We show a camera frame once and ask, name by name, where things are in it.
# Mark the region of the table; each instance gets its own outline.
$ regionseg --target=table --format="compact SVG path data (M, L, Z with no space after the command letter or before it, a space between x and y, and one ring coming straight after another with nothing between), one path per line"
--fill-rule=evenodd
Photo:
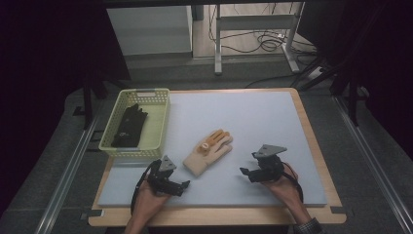
M347 216L342 212L342 204L338 197L334 183L324 159L322 157L317 139L307 118L306 111L298 93L294 89L263 89L263 90L204 90L204 91L172 91L172 94L191 93L245 93L245 92L290 92L297 114L300 118L303 131L310 145L314 162L321 183L324 186L327 205L320 208L308 208L311 216L315 216L320 223L343 223ZM107 180L113 159L109 158L103 173L99 188L97 190L92 210L98 211L100 215L90 216L91 226L125 226L131 217L128 208L103 208L97 204L103 185ZM149 226L185 226L185 225L269 225L269 224L291 224L293 217L287 208L163 208L151 221Z

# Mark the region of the human hand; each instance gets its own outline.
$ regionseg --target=human hand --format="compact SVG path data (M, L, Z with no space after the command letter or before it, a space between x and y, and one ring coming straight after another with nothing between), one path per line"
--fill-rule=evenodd
M298 174L292 170L289 164L284 164L284 172L295 180L298 180ZM281 176L277 181L265 181L261 182L276 196L281 202L283 202L293 215L297 224L304 224L311 220L311 217L301 202L299 192L290 179L285 176Z
M126 234L138 234L151 217L161 210L164 203L171 197L169 194L157 195L149 183L143 180L133 207L133 214L125 230Z
M228 132L214 131L195 146L183 164L195 176L200 176L209 165L232 150L232 146L229 144L232 140L233 138Z

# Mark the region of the person's left hand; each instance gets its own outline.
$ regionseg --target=person's left hand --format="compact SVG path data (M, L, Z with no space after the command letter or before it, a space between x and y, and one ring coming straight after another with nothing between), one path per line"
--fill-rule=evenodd
M155 194L146 179L143 180L139 187L139 193L133 207L133 214L125 233L139 233L146 225L146 222L161 210L164 203L170 197L171 195L169 194Z

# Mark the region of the orange glove part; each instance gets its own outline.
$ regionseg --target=orange glove part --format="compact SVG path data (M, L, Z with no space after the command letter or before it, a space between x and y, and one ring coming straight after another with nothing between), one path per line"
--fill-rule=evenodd
M232 150L229 144L232 140L228 132L223 130L212 132L195 146L191 154L183 161L183 165L194 176L200 176L209 165Z

